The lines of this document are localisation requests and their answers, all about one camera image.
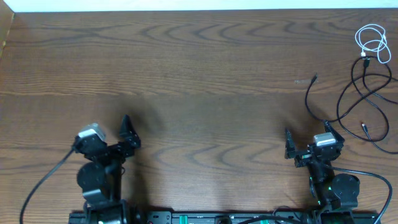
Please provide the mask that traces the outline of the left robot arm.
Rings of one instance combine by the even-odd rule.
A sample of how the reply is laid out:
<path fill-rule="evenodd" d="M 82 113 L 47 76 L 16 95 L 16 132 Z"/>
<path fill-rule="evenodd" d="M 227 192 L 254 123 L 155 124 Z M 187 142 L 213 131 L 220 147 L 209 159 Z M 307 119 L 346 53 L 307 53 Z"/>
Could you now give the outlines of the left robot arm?
<path fill-rule="evenodd" d="M 72 149 L 83 154 L 89 163 L 83 165 L 76 176 L 85 199 L 83 211 L 69 214 L 69 223 L 131 222 L 130 209 L 121 198 L 123 163 L 141 147 L 141 140 L 128 115 L 122 118 L 119 137 L 121 141 L 109 146 L 97 123 L 85 126 L 75 137 Z"/>

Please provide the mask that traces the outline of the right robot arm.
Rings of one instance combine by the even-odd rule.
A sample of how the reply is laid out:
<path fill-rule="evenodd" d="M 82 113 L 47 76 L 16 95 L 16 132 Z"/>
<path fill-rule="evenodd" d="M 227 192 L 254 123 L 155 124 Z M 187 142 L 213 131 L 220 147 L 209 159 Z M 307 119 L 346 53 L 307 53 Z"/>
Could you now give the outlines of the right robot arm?
<path fill-rule="evenodd" d="M 325 132 L 313 137 L 306 149 L 297 150 L 291 132 L 285 130 L 285 158 L 293 159 L 296 167 L 306 167 L 310 191 L 320 208 L 307 220 L 313 223 L 354 223 L 352 209 L 358 206 L 359 179 L 350 174 L 336 175 L 331 161 L 341 155 L 345 139 L 329 122 L 323 122 Z"/>

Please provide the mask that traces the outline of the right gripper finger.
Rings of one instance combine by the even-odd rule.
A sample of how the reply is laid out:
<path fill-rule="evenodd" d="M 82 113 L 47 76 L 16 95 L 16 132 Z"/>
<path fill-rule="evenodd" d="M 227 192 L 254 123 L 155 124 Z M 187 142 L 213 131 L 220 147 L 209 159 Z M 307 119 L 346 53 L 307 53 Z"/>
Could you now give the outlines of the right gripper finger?
<path fill-rule="evenodd" d="M 343 143 L 345 139 L 333 128 L 329 121 L 323 120 L 323 125 L 327 133 L 331 133 L 337 142 Z"/>
<path fill-rule="evenodd" d="M 290 131 L 285 128 L 285 154 L 295 154 L 296 147 Z"/>

